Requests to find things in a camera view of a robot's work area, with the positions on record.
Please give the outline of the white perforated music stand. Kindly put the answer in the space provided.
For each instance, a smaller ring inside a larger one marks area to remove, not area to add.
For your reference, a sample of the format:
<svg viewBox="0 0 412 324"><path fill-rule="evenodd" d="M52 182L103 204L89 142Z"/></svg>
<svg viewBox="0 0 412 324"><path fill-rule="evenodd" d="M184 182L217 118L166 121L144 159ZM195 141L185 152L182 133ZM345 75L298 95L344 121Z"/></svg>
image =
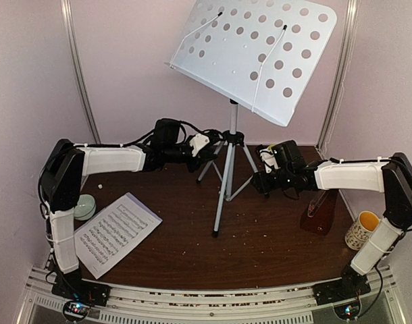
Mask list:
<svg viewBox="0 0 412 324"><path fill-rule="evenodd" d="M169 66L286 127L336 23L310 1L197 1Z"/></svg>

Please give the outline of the sheet music page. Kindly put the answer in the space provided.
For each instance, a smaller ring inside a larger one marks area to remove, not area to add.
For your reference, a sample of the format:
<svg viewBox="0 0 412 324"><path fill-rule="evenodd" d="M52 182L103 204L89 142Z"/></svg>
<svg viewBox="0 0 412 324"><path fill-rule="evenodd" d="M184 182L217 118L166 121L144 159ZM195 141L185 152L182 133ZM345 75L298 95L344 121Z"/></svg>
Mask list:
<svg viewBox="0 0 412 324"><path fill-rule="evenodd" d="M92 276L99 279L161 222L160 217L128 192L74 232L76 255Z"/></svg>

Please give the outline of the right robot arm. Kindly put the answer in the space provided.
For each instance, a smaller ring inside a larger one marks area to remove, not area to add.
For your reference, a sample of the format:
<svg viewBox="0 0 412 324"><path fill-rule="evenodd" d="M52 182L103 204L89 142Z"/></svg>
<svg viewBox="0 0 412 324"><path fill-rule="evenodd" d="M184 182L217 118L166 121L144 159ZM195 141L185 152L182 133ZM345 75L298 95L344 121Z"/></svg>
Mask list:
<svg viewBox="0 0 412 324"><path fill-rule="evenodd" d="M350 298L365 275L412 226L412 164L406 154L366 160L328 159L307 163L294 140L258 146L265 169L251 184L261 194L289 188L300 193L326 190L368 190L384 194L385 211L369 240L353 257L347 273L336 283L340 297Z"/></svg>

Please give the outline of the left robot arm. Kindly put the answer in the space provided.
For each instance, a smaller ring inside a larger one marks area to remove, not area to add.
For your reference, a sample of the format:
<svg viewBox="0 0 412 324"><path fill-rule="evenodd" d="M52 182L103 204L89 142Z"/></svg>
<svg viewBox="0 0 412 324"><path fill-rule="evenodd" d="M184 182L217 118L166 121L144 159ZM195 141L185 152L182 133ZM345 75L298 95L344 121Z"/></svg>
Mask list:
<svg viewBox="0 0 412 324"><path fill-rule="evenodd" d="M37 191L40 212L47 222L49 244L55 264L64 275L61 289L73 300L87 293L87 286L72 272L79 268L74 243L74 208L80 198L82 179L98 173L150 172L168 163L185 164L194 172L217 155L214 144L223 140L222 132L200 130L179 133L189 126L187 121L163 118L139 139L125 144L75 144L66 138L58 140L38 177Z"/></svg>

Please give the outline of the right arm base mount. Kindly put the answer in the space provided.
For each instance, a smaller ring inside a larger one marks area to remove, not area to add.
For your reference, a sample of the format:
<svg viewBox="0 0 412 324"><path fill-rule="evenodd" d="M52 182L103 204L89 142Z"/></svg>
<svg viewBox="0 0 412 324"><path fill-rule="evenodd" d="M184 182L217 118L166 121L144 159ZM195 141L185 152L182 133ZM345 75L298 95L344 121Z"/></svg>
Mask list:
<svg viewBox="0 0 412 324"><path fill-rule="evenodd" d="M371 292L371 287L368 283L362 283L356 288L349 288L343 284L341 279L317 283L312 289L318 306L348 299L357 299L358 296Z"/></svg>

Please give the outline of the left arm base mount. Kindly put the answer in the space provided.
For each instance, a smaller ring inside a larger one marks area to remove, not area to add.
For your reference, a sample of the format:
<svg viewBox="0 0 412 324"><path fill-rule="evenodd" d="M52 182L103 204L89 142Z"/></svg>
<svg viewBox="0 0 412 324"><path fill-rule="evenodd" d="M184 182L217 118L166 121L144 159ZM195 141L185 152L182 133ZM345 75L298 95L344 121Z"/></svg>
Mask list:
<svg viewBox="0 0 412 324"><path fill-rule="evenodd" d="M58 275L51 289L52 294L90 306L106 306L111 288L101 283L83 281L73 286L65 277Z"/></svg>

